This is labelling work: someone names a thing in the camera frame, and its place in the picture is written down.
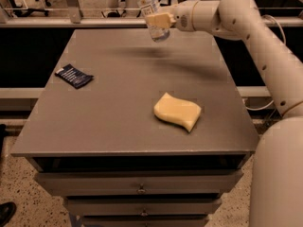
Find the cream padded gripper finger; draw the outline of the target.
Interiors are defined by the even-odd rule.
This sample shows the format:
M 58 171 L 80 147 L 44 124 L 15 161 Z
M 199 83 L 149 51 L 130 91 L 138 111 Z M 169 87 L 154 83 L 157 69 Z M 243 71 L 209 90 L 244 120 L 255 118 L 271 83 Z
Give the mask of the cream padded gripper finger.
M 173 15 L 168 12 L 154 13 L 145 17 L 146 23 L 150 26 L 171 28 L 176 24 Z

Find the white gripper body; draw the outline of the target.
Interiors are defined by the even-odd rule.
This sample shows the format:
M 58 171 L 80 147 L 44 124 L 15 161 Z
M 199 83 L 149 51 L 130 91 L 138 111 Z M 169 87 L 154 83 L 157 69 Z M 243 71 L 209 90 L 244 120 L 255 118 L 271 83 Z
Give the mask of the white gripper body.
M 194 30 L 192 18 L 197 0 L 187 0 L 172 7 L 175 27 L 181 31 L 192 32 Z

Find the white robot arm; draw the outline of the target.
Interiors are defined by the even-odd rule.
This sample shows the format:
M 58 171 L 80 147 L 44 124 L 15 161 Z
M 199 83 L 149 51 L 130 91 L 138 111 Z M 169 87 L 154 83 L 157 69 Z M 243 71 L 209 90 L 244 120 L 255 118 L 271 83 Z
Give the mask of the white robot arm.
M 303 64 L 264 23 L 255 0 L 185 2 L 146 17 L 151 26 L 244 42 L 282 119 L 259 139 L 249 227 L 303 227 Z

